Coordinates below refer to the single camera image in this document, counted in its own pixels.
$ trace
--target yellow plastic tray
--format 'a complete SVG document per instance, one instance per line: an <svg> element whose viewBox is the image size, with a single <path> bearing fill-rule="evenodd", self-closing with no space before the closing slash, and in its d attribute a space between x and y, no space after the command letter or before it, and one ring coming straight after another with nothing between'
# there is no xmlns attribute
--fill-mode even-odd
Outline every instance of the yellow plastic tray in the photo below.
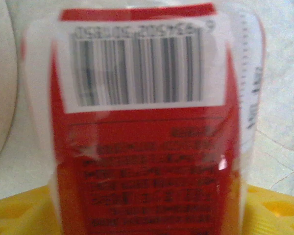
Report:
<svg viewBox="0 0 294 235"><path fill-rule="evenodd" d="M47 187L0 200L0 235L60 235ZM249 186L243 235L294 235L294 197Z"/></svg>

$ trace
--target red label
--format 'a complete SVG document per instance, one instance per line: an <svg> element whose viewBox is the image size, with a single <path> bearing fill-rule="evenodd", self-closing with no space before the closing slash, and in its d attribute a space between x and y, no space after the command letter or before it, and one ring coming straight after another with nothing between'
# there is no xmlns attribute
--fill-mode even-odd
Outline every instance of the red label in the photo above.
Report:
<svg viewBox="0 0 294 235"><path fill-rule="evenodd" d="M55 61L52 122L66 235L238 234L238 196L229 203L239 157L230 51L225 104L216 107L66 114Z"/></svg>

